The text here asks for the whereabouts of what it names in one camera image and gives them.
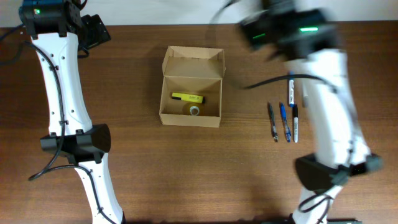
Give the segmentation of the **blue whiteboard marker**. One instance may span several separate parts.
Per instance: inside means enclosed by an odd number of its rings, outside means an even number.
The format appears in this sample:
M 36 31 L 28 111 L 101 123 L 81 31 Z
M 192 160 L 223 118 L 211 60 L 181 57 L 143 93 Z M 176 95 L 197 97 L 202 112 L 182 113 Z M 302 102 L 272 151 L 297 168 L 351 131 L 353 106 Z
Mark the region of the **blue whiteboard marker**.
M 295 92 L 294 92 L 294 79 L 289 79 L 289 106 L 294 107 L 295 104 Z

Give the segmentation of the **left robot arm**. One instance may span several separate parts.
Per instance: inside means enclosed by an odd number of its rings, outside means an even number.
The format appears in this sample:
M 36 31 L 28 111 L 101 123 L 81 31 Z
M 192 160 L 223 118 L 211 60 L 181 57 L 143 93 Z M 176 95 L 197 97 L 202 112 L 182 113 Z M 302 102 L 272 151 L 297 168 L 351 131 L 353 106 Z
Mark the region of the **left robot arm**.
M 37 52 L 49 105 L 49 133 L 40 139 L 50 162 L 29 177 L 36 180 L 56 170 L 73 169 L 82 181 L 93 223 L 125 223 L 114 193 L 108 157 L 108 125 L 93 124 L 81 89 L 78 59 L 111 39 L 100 16 L 81 15 L 83 1 L 23 1 L 19 17 Z

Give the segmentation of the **yellow tape roll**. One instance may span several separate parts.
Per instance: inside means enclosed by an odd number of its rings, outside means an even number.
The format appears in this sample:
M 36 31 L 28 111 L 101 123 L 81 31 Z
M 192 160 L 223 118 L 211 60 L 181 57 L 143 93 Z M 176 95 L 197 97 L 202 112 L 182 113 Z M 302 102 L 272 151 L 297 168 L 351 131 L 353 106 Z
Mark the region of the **yellow tape roll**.
M 184 106 L 184 113 L 190 116 L 199 116 L 203 112 L 203 105 L 199 103 L 187 103 Z

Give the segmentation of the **yellow highlighter marker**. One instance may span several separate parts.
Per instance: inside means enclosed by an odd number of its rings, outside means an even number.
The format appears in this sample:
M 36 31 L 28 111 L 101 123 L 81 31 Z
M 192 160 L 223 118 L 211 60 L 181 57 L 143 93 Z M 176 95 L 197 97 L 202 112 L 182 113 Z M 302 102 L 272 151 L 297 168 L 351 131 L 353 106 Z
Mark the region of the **yellow highlighter marker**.
M 171 97 L 174 100 L 187 101 L 187 102 L 199 103 L 199 104 L 204 104 L 206 101 L 206 98 L 204 96 L 192 95 L 192 94 L 187 94 L 187 93 L 172 92 Z

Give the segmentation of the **cardboard box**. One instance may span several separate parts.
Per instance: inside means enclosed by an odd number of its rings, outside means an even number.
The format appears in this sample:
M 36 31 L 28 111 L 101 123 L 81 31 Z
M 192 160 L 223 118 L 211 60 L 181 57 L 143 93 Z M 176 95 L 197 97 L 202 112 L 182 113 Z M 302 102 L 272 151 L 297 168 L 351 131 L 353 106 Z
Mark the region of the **cardboard box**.
M 223 49 L 169 46 L 162 62 L 159 109 L 162 124 L 218 128 L 225 71 Z M 201 115 L 186 115 L 184 106 L 191 102 L 172 99 L 172 92 L 204 96 Z

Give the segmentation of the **black gel pen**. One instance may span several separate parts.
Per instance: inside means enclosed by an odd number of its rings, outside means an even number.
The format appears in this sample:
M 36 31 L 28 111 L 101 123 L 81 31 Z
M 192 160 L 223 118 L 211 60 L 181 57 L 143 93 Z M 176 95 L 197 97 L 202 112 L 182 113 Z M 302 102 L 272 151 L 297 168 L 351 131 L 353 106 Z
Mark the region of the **black gel pen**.
M 268 110 L 269 110 L 269 117 L 270 117 L 270 122 L 271 122 L 272 137 L 273 137 L 275 142 L 278 142 L 279 137 L 278 137 L 277 128 L 276 128 L 276 125 L 275 125 L 274 112 L 273 112 L 272 105 L 270 103 L 268 103 Z

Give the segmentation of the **black whiteboard marker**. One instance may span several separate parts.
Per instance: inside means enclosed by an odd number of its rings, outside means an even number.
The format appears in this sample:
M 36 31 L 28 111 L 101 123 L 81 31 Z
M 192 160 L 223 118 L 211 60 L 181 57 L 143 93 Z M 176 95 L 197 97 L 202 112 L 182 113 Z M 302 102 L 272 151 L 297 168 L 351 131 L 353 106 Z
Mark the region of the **black whiteboard marker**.
M 308 91 L 304 83 L 302 83 L 302 106 L 308 107 Z

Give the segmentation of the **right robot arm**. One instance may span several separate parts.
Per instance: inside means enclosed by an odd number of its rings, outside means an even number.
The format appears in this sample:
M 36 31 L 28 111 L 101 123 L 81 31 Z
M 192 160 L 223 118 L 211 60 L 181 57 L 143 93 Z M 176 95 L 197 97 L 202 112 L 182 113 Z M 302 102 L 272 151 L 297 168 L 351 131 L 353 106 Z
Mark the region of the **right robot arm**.
M 254 49 L 271 44 L 289 75 L 307 91 L 317 150 L 295 160 L 303 186 L 289 223 L 326 223 L 349 178 L 382 169 L 366 144 L 348 79 L 347 54 L 334 23 L 321 9 L 299 11 L 293 1 L 270 1 L 239 23 Z

